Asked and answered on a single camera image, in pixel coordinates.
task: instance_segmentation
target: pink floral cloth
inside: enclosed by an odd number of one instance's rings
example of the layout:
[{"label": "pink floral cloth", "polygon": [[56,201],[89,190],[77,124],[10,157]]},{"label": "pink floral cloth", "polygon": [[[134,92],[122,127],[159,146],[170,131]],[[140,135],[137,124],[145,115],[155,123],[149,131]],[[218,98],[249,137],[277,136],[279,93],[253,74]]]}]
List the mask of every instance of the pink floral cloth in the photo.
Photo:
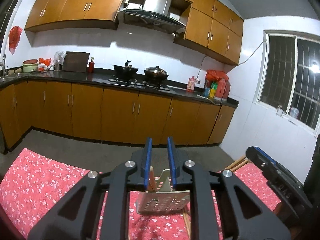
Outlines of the pink floral cloth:
[{"label": "pink floral cloth", "polygon": [[[23,149],[0,184],[0,205],[8,217],[27,238],[31,228],[89,171],[59,163]],[[266,179],[254,164],[246,164],[235,174],[271,209],[280,202],[266,184]],[[130,193],[129,233],[131,239],[189,239],[182,214],[143,216],[136,212],[138,192]],[[220,217],[213,192],[217,220]],[[97,240],[103,218],[100,215]]]}]

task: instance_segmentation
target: lower cabinet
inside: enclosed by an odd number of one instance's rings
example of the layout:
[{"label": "lower cabinet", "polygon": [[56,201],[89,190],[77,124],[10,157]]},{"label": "lower cabinet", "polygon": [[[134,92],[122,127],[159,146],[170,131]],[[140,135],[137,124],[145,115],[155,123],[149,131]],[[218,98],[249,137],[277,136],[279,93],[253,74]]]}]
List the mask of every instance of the lower cabinet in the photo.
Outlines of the lower cabinet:
[{"label": "lower cabinet", "polygon": [[14,101],[22,136],[30,127],[30,93],[26,81],[14,85]]},{"label": "lower cabinet", "polygon": [[101,108],[101,140],[132,142],[138,96],[139,92],[104,89]]},{"label": "lower cabinet", "polygon": [[192,133],[200,104],[200,102],[172,99],[160,144],[167,144],[167,138],[173,136],[175,145],[186,145]]},{"label": "lower cabinet", "polygon": [[101,140],[103,88],[72,84],[71,114],[75,137]]},{"label": "lower cabinet", "polygon": [[30,95],[30,119],[34,127],[50,130],[45,107],[45,92],[47,83],[45,81],[29,81],[28,92]]},{"label": "lower cabinet", "polygon": [[45,108],[50,131],[73,136],[71,122],[71,83],[48,81]]},{"label": "lower cabinet", "polygon": [[235,109],[229,106],[221,106],[217,121],[214,125],[207,144],[221,143],[231,122]]},{"label": "lower cabinet", "polygon": [[171,97],[140,93],[135,105],[132,143],[145,144],[147,137],[153,145],[159,145],[167,119]]},{"label": "lower cabinet", "polygon": [[15,104],[14,85],[0,91],[0,123],[7,147],[11,148],[21,137]]},{"label": "lower cabinet", "polygon": [[219,114],[220,106],[201,103],[188,145],[205,145]]}]

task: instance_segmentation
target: range hood chimney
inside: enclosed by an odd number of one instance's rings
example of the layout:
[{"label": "range hood chimney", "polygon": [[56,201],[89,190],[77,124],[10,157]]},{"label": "range hood chimney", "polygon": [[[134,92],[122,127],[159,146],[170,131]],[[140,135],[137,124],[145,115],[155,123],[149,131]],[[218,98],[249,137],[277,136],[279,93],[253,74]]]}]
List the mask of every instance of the range hood chimney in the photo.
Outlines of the range hood chimney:
[{"label": "range hood chimney", "polygon": [[185,25],[168,16],[171,0],[144,0],[142,9],[118,11],[120,22],[155,29],[165,33],[181,33]]}]

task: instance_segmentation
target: countertop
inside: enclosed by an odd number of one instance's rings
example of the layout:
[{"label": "countertop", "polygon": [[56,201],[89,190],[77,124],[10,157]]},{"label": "countertop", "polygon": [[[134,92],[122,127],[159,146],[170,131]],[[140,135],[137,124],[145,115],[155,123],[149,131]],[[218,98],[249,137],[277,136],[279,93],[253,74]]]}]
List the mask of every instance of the countertop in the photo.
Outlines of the countertop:
[{"label": "countertop", "polygon": [[[114,87],[128,90],[136,90],[145,93],[157,94],[162,96],[171,96],[173,98],[189,99],[194,101],[206,102],[209,104],[219,105],[220,101],[201,98],[198,95],[202,95],[200,92],[186,92],[185,89],[175,88],[168,86],[170,91],[156,90],[153,88],[145,88],[140,86],[126,86],[119,85],[108,81],[112,75],[100,74],[100,73],[80,73],[80,72],[65,72],[65,71],[48,71],[44,73],[19,73],[12,76],[7,76],[4,80],[0,79],[0,88],[7,87],[11,84],[17,83],[22,80],[49,80],[49,81],[63,81],[81,84],[100,85],[103,87]],[[238,107],[238,101],[228,98],[226,102],[222,102],[221,105],[230,106],[233,108]]]}]

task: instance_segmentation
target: red bottle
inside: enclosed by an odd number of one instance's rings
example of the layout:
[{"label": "red bottle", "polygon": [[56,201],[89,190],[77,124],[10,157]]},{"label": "red bottle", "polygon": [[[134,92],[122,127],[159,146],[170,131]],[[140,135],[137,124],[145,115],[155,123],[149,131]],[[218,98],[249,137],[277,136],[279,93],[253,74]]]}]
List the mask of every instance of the red bottle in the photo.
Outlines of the red bottle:
[{"label": "red bottle", "polygon": [[224,89],[226,88],[226,82],[224,81],[224,79],[220,79],[218,82],[218,87],[217,87],[217,91],[214,94],[214,98],[216,100],[221,101],[223,98],[223,94],[224,94]]},{"label": "red bottle", "polygon": [[91,61],[89,62],[88,73],[93,73],[93,69],[94,69],[93,59],[94,59],[94,57],[92,57],[92,58],[91,58]]},{"label": "red bottle", "polygon": [[228,99],[228,96],[229,96],[229,93],[230,93],[230,82],[227,81],[226,82],[226,87],[224,89],[224,93],[223,93],[223,98],[222,98],[222,101],[227,101]]}]

